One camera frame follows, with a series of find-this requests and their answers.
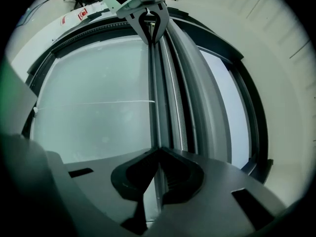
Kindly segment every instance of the robotic arm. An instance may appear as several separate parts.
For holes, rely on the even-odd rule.
[[[126,18],[144,43],[157,43],[162,37],[169,22],[169,13],[164,0],[103,0],[112,13],[118,18]],[[145,24],[148,10],[156,17],[152,36]]]

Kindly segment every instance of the cable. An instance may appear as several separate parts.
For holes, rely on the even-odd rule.
[[[35,6],[35,7],[30,11],[29,15],[26,16],[26,19],[24,20],[24,22],[23,22],[22,24],[20,24],[20,25],[17,25],[15,28],[18,28],[18,27],[20,27],[20,26],[25,26],[25,25],[30,21],[30,19],[31,19],[32,16],[35,14],[35,12],[36,12],[44,3],[48,2],[48,1],[50,1],[50,0],[46,0],[46,1],[44,1],[44,2],[42,2],[42,3],[40,3],[40,4],[38,4],[37,6]]]

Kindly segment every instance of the red logo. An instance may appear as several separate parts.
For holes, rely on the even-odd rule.
[[[84,9],[78,14],[78,17],[79,17],[80,20],[82,20],[83,17],[84,17],[85,15],[87,15],[87,14],[88,14],[88,12],[87,12],[87,10],[84,8]]]

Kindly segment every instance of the frosted glass panel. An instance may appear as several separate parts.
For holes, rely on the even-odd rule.
[[[95,43],[56,60],[41,88],[31,138],[64,163],[151,147],[148,46]]]
[[[201,51],[221,92],[232,141],[232,165],[242,168],[249,161],[248,126],[242,101],[231,75],[220,58]]]

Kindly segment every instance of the white wall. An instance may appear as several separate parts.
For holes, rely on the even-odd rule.
[[[291,204],[303,192],[315,162],[316,62],[304,29],[282,0],[168,5],[188,12],[244,55],[242,62],[265,109],[269,158],[275,161],[266,186]]]

